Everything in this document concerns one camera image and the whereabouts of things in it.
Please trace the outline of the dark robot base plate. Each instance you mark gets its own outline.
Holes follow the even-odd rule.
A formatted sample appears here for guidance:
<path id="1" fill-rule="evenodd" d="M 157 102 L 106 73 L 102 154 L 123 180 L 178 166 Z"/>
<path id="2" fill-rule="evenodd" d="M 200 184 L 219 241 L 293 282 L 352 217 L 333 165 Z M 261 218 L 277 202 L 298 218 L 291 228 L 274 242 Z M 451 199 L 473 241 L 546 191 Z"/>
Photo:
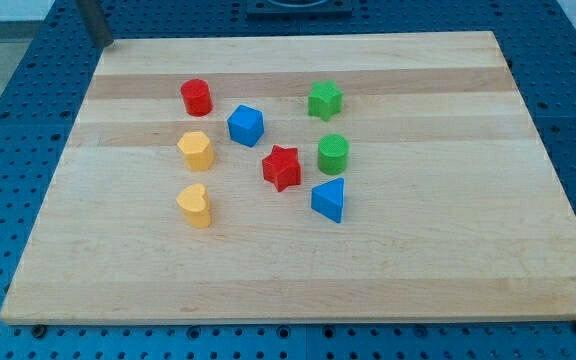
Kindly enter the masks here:
<path id="1" fill-rule="evenodd" d="M 245 0 L 246 17 L 308 17 L 350 15 L 353 0 Z"/>

